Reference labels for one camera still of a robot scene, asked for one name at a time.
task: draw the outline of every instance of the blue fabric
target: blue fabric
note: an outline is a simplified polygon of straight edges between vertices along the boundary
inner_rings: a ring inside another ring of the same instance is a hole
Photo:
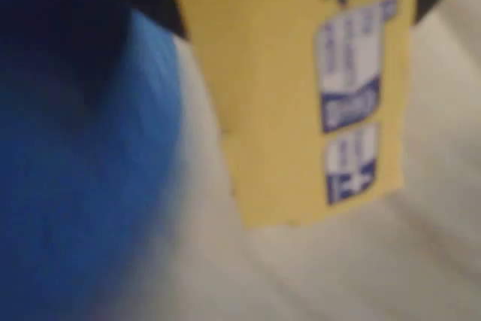
[[[0,0],[0,319],[94,305],[167,207],[171,35],[117,0]]]

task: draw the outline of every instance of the yellow tag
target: yellow tag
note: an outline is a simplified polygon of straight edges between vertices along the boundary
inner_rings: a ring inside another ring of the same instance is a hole
[[[180,0],[248,226],[402,186],[416,0]]]

